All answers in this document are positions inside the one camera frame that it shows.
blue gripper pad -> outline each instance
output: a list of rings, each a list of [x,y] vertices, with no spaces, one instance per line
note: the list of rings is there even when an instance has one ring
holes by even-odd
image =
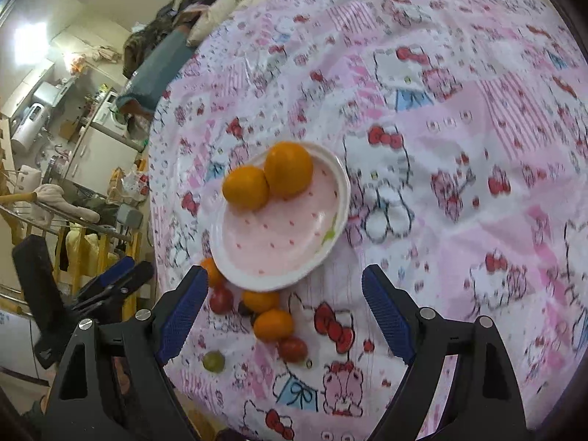
[[[188,333],[192,329],[194,320],[196,320],[196,315],[198,315],[202,304],[207,298],[207,293],[207,271],[200,267],[192,267],[182,279],[180,285],[175,290],[164,293],[158,302],[159,305],[168,294],[170,300],[173,300],[173,296],[175,296],[176,300],[179,299],[175,306],[170,307],[170,314],[163,325],[160,325],[157,358],[162,366],[179,355]]]
[[[108,285],[116,282],[134,266],[135,261],[133,260],[133,257],[123,257],[118,262],[116,262],[112,267],[110,267],[108,270],[106,270],[104,273],[101,273],[98,276],[100,285],[106,288]]]
[[[415,356],[410,326],[390,298],[388,291],[382,286],[382,283],[389,283],[392,287],[392,283],[386,278],[383,272],[381,275],[384,280],[376,276],[371,266],[363,271],[363,296],[367,300],[367,304],[390,350],[392,350],[395,356],[402,358],[405,364],[409,365]]]

bed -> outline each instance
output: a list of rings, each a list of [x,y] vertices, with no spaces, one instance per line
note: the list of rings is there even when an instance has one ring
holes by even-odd
[[[333,253],[281,294],[306,363],[280,361],[236,310],[205,306],[166,367],[175,386],[250,439],[366,439],[405,370],[362,296],[362,269],[377,263],[419,306],[493,318],[530,429],[565,412],[588,341],[584,27],[549,0],[217,6],[230,15],[193,29],[202,42],[152,123],[161,291],[211,255],[224,175],[275,141],[338,154],[352,204]],[[202,368],[211,350],[221,374]],[[447,358],[422,436],[454,368]]]

orange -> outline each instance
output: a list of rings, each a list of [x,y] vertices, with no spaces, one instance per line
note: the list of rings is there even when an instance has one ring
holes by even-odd
[[[234,207],[258,210],[268,203],[268,182],[260,168],[240,166],[225,177],[222,183],[222,194]]]
[[[283,340],[292,333],[294,333],[294,320],[292,315],[283,310],[271,309],[255,319],[254,334],[266,343]]]
[[[277,291],[259,293],[257,291],[245,290],[241,295],[245,306],[255,313],[263,313],[280,306],[280,294]]]
[[[208,272],[208,286],[210,288],[218,287],[225,282],[225,276],[218,269],[212,257],[202,260],[200,267]]]
[[[292,198],[312,181],[312,157],[298,143],[283,141],[274,145],[265,159],[263,171],[273,195]]]

plate rim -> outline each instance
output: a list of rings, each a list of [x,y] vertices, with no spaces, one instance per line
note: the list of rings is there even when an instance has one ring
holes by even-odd
[[[309,141],[297,141],[297,143],[308,150],[311,156],[326,163],[335,177],[337,189],[339,191],[339,206],[337,207],[336,212],[334,237],[326,242],[307,263],[303,264],[297,270],[291,270],[283,275],[267,275],[263,277],[243,273],[230,262],[222,242],[222,223],[228,203],[222,193],[219,193],[219,208],[215,211],[216,216],[212,220],[212,227],[210,229],[212,258],[215,260],[216,266],[225,278],[227,278],[231,284],[242,288],[243,290],[257,292],[275,291],[298,283],[325,261],[347,225],[349,204],[351,203],[351,182],[347,170],[345,169],[345,165],[333,151],[321,144]],[[257,154],[245,164],[258,167],[261,166],[262,162],[265,161],[269,150],[270,148]],[[342,188],[345,189],[344,197],[341,196],[343,195],[341,194]],[[258,286],[259,280],[261,279],[263,279],[263,287]]]

hello kitty print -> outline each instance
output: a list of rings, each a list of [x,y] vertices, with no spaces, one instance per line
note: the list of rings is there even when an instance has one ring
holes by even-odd
[[[280,140],[333,151],[346,229],[280,305],[302,363],[259,342],[235,304],[203,306],[166,371],[248,439],[360,441],[406,371],[361,292],[378,264],[419,306],[493,318],[527,424],[588,345],[588,68],[543,0],[266,0],[239,10],[164,92],[149,147],[158,283],[211,256],[222,180]],[[219,350],[225,369],[202,368]],[[421,436],[449,393],[448,358]]]

